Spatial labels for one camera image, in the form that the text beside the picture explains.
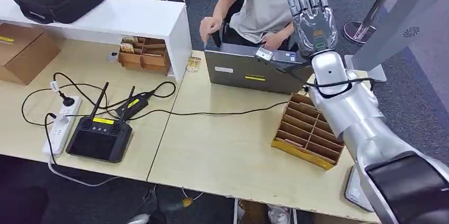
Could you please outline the person's right hand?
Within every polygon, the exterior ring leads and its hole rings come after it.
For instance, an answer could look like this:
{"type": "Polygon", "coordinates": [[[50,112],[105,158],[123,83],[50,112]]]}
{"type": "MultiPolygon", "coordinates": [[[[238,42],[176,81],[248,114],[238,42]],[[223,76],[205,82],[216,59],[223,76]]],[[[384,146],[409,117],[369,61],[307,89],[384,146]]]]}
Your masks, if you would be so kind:
{"type": "Polygon", "coordinates": [[[200,37],[204,44],[207,43],[211,34],[220,30],[222,19],[219,17],[204,17],[200,22],[200,37]]]}

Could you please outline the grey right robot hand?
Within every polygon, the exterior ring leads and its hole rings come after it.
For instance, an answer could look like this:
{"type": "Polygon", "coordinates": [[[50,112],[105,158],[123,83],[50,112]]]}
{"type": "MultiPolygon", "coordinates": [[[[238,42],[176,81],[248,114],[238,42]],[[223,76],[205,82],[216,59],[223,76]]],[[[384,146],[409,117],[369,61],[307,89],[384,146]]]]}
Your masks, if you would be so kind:
{"type": "Polygon", "coordinates": [[[293,40],[305,59],[327,50],[338,42],[338,30],[328,0],[287,0],[294,27],[293,40]]]}

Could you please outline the person's left hand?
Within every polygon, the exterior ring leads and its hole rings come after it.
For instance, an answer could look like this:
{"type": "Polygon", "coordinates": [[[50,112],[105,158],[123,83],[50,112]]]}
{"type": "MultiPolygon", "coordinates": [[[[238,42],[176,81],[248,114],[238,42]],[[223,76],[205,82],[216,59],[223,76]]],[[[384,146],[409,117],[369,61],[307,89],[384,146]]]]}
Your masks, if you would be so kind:
{"type": "Polygon", "coordinates": [[[277,50],[287,37],[282,32],[267,33],[262,39],[262,46],[268,50],[277,50]]]}

